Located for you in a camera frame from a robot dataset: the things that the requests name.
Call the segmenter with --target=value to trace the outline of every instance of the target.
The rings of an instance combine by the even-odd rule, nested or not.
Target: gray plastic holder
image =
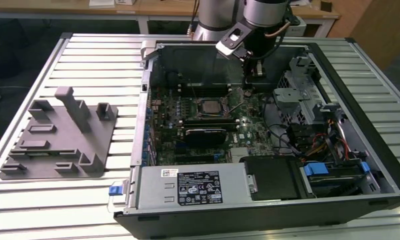
[[[104,174],[117,107],[86,106],[72,87],[58,87],[64,106],[34,100],[32,118],[1,167],[1,179],[100,177]]]

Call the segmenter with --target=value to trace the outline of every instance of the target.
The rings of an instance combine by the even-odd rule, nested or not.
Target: slotted metal surface
[[[28,93],[32,99],[48,99],[52,105],[58,86],[73,86],[76,99],[88,105],[108,102],[118,108],[106,172],[100,178],[0,179],[0,240],[106,239],[130,240],[130,233],[114,222],[108,205],[108,187],[129,176],[132,140],[142,71],[140,47],[144,40],[186,40],[168,35],[74,34],[60,40]],[[377,131],[400,161],[400,93],[380,75],[356,46],[344,39],[285,38],[285,42],[316,42],[364,109]],[[331,100],[335,97],[324,85]],[[29,114],[20,110],[0,142],[0,166],[18,139]],[[373,212],[347,224],[327,227],[288,228],[272,231],[218,234],[185,239],[400,239],[400,207]]]

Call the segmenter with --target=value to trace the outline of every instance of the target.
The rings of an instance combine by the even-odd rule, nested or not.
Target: power supply label
[[[218,171],[177,173],[177,203],[181,206],[221,204],[222,190]]]

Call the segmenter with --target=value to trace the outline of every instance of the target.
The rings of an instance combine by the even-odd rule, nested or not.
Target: wooden table
[[[148,34],[148,21],[189,21],[194,0],[137,0],[134,5],[90,9],[89,0],[0,0],[0,18],[136,20],[141,34]],[[293,14],[307,24],[320,25],[315,37],[325,37],[336,12],[320,11],[320,0],[312,6],[292,7]]]

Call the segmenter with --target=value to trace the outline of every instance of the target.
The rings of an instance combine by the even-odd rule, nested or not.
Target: gray carpet
[[[24,49],[14,49],[22,72],[12,78],[0,79],[0,87],[32,86],[62,32],[138,34],[138,25],[134,21],[53,20],[50,27],[45,26],[40,19],[21,19],[20,23],[30,42],[30,45]],[[149,23],[149,33],[185,34],[188,24],[188,22],[152,21]],[[393,60],[384,73],[400,89],[400,56]],[[0,88],[0,138],[9,126],[26,92],[28,89],[25,88]]]

